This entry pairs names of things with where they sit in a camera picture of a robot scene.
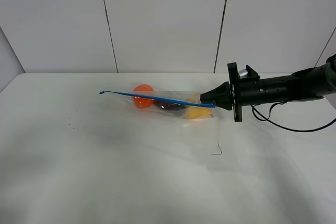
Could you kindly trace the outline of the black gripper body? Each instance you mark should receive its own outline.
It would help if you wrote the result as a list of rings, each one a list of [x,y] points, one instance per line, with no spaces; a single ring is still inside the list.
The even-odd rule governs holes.
[[[260,79],[239,79],[237,63],[229,63],[229,97],[233,103],[234,121],[241,122],[243,120],[242,107],[254,105],[261,100],[263,89]]]

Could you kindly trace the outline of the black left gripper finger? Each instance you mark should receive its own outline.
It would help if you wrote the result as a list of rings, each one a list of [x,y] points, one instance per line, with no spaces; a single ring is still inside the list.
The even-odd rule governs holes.
[[[229,82],[224,82],[217,88],[200,95],[202,103],[227,103],[229,102]]]

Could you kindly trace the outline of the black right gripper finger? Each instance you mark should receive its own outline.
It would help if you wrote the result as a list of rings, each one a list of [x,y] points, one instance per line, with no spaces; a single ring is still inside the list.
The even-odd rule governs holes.
[[[233,109],[233,103],[230,100],[216,100],[214,102],[215,106],[218,108],[222,108],[225,110],[232,110]]]

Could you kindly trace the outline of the dark green robot arm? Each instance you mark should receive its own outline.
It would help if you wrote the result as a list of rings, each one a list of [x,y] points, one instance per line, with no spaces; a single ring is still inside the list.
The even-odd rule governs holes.
[[[241,122],[242,107],[258,104],[312,101],[335,93],[335,56],[319,66],[287,76],[262,79],[250,66],[238,71],[235,62],[228,64],[229,81],[200,95],[202,104],[215,105],[234,112]]]

